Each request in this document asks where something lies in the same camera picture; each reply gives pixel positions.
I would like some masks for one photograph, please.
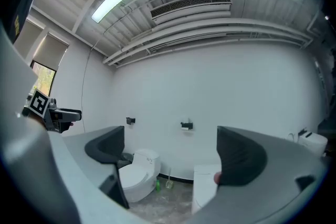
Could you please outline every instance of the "toilet brush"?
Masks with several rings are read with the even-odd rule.
[[[169,170],[168,181],[166,182],[166,188],[171,189],[174,187],[174,182],[170,180],[170,173],[172,169]]]

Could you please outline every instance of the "toilet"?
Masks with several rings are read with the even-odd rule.
[[[133,163],[119,169],[122,189],[128,202],[136,202],[146,197],[156,185],[156,177],[161,169],[158,153],[140,149],[134,153]]]
[[[195,165],[192,203],[193,214],[203,208],[213,197],[215,197],[217,185],[214,181],[214,176],[221,170],[222,167],[220,164]]]

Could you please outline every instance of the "floor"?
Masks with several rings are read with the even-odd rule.
[[[130,211],[155,224],[183,223],[191,216],[193,185],[174,182],[174,187],[167,189],[167,179],[158,179],[160,192],[154,190],[141,201],[131,203]]]

